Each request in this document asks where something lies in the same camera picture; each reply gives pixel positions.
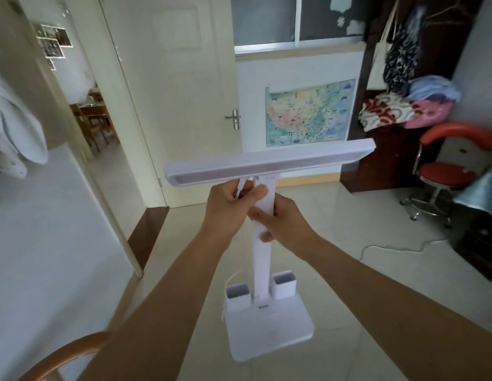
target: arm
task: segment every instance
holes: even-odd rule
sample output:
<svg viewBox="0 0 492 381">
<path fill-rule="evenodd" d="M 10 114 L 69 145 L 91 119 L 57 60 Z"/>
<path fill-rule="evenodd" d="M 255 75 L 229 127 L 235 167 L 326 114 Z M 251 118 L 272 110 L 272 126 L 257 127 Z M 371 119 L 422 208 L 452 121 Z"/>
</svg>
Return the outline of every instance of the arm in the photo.
<svg viewBox="0 0 492 381">
<path fill-rule="evenodd" d="M 237 184 L 211 189 L 197 236 L 91 360 L 80 381 L 177 379 L 217 264 L 250 207 L 267 193 L 258 186 L 236 201 Z M 245 189 L 251 188 L 247 183 Z"/>
<path fill-rule="evenodd" d="M 492 379 L 492 334 L 319 237 L 293 200 L 249 217 L 315 269 L 410 380 Z"/>
</svg>

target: window frame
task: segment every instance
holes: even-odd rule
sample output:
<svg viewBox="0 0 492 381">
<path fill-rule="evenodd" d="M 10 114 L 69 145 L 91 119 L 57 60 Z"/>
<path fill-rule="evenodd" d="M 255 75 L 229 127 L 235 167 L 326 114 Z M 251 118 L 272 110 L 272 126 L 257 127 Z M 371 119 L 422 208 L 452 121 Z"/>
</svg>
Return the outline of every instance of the window frame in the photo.
<svg viewBox="0 0 492 381">
<path fill-rule="evenodd" d="M 249 53 L 262 53 L 285 51 L 298 48 L 318 48 L 318 47 L 339 47 L 353 45 L 363 41 L 363 36 L 347 36 L 342 38 L 320 38 L 315 40 L 300 40 L 301 32 L 301 14 L 302 0 L 295 0 L 295 27 L 294 41 L 284 43 L 268 43 L 268 44 L 250 44 L 250 45 L 235 45 L 234 52 L 236 55 Z"/>
</svg>

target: red stool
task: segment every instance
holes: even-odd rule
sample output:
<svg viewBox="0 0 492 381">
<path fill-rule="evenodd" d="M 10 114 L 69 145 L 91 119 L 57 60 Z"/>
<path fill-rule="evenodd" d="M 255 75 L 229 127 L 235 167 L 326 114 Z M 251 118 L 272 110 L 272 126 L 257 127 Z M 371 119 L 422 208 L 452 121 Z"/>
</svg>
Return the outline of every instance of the red stool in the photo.
<svg viewBox="0 0 492 381">
<path fill-rule="evenodd" d="M 410 195 L 403 199 L 400 203 L 405 205 L 409 202 L 412 207 L 417 210 L 411 220 L 417 220 L 421 212 L 430 215 L 444 216 L 447 218 L 446 227 L 451 227 L 451 218 L 449 214 L 441 210 L 436 205 L 436 200 L 442 190 L 460 190 L 473 183 L 477 179 L 477 173 L 467 171 L 465 168 L 449 163 L 441 163 L 438 161 L 419 165 L 419 159 L 422 154 L 422 149 L 431 142 L 447 138 L 450 136 L 467 138 L 474 142 L 483 151 L 492 151 L 492 129 L 480 127 L 469 123 L 442 123 L 437 124 L 433 128 L 425 132 L 420 138 L 419 152 L 415 159 L 414 169 L 412 173 L 422 180 L 427 185 L 435 187 L 435 191 L 431 195 L 431 199 L 424 201 Z"/>
</svg>

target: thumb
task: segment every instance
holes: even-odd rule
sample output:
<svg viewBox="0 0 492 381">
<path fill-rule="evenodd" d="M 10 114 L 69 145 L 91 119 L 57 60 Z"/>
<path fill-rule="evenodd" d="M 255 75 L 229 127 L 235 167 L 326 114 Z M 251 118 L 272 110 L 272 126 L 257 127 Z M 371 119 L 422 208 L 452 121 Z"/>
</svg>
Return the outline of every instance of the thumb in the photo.
<svg viewBox="0 0 492 381">
<path fill-rule="evenodd" d="M 261 200 L 267 195 L 267 186 L 261 184 L 254 187 L 250 192 L 248 192 L 244 198 L 239 199 L 242 206 L 247 206 L 247 208 L 255 205 L 256 202 Z"/>
<path fill-rule="evenodd" d="M 267 227 L 268 230 L 275 221 L 275 217 L 269 215 L 258 207 L 251 207 L 248 211 L 248 217 L 251 220 L 255 220 L 258 223 L 263 224 L 265 227 Z"/>
</svg>

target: hand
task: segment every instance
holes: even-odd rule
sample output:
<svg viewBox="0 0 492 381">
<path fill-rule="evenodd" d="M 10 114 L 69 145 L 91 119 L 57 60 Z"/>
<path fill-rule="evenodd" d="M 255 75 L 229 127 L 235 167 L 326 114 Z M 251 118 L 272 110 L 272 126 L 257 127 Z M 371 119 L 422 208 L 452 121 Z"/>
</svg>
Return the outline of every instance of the hand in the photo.
<svg viewBox="0 0 492 381">
<path fill-rule="evenodd" d="M 306 243 L 319 238 L 302 216 L 295 202 L 278 193 L 275 195 L 274 216 L 258 207 L 252 207 L 248 217 L 263 224 L 269 230 L 260 238 L 262 242 L 271 242 L 275 239 L 297 256 L 304 251 Z"/>
<path fill-rule="evenodd" d="M 230 245 L 246 219 L 249 209 L 267 195 L 267 187 L 253 187 L 253 182 L 247 180 L 244 189 L 235 199 L 239 179 L 211 187 L 205 217 L 200 229 L 200 236 L 217 242 L 224 250 Z"/>
</svg>

